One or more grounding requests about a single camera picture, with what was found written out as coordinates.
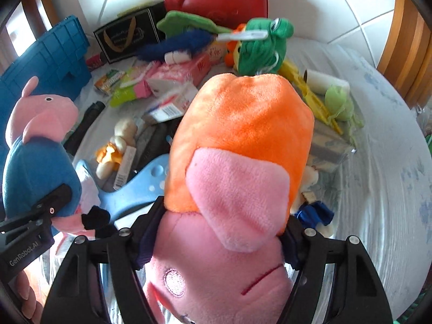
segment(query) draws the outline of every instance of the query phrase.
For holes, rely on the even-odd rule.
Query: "pink plush pig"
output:
[[[172,143],[144,292],[184,323],[275,324],[292,282],[278,235],[306,166],[314,118],[278,75],[210,79]]]
[[[30,96],[39,79],[32,77],[25,85],[6,127],[9,148],[22,135],[22,142],[42,136],[60,143],[78,119],[78,108],[68,97],[59,95]]]
[[[67,184],[72,189],[72,199],[51,219],[53,234],[62,231],[95,236],[95,229],[109,223],[109,213],[81,199],[81,182],[60,145],[77,121],[78,109],[67,97],[51,94],[31,96],[38,81],[37,77],[32,77],[27,82],[6,127],[6,142],[11,149],[3,184],[6,216],[13,218],[27,212],[45,194],[61,184]],[[32,138],[46,138],[55,145],[49,148],[47,145],[39,145],[36,148],[35,145],[32,146]],[[43,157],[46,152],[51,152],[49,149],[56,153],[57,158],[52,166],[45,162],[53,156],[47,159]],[[44,163],[33,166],[36,158]]]

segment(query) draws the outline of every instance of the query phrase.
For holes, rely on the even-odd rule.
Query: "mattress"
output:
[[[345,240],[357,235],[362,240],[395,319],[418,296],[432,260],[432,160],[425,139],[396,90],[357,52],[292,38],[287,43],[286,56],[300,72],[313,69],[351,84],[351,94],[364,117],[364,128],[354,134],[357,152],[334,173],[320,173],[314,191],[335,212],[334,238]],[[128,62],[114,66],[126,69]],[[112,66],[94,72],[92,81],[76,100],[81,112],[100,99],[92,83]],[[228,71],[224,66],[213,67],[207,79]],[[139,111],[137,103],[105,110],[86,134],[74,163],[79,159],[91,161],[95,150],[111,137],[116,121],[125,113],[133,115]],[[135,217],[123,221],[122,226],[131,225]],[[138,276],[143,284],[144,271]],[[329,266],[314,323],[323,321],[331,281]],[[105,289],[112,322],[122,323],[109,281]],[[178,322],[165,313],[167,322]]]

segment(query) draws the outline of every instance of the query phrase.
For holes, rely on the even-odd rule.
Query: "black gift bag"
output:
[[[156,28],[156,24],[165,15],[165,6],[161,2],[100,27],[94,31],[94,36],[109,63],[120,61],[133,56],[143,45],[159,43],[165,39],[165,34]]]

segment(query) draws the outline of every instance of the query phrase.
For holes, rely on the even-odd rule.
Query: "human hand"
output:
[[[36,301],[35,292],[31,288],[29,278],[24,271],[17,275],[15,285],[18,294],[22,298],[22,314],[27,319],[31,319],[34,324],[39,324],[41,322],[43,307]]]

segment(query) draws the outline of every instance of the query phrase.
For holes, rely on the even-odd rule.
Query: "white paper roll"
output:
[[[180,64],[189,62],[192,60],[192,56],[187,51],[174,51],[165,54],[166,64]]]
[[[340,86],[349,93],[349,82],[328,74],[306,69],[303,78],[309,88],[318,95],[325,95],[327,89],[332,85]]]

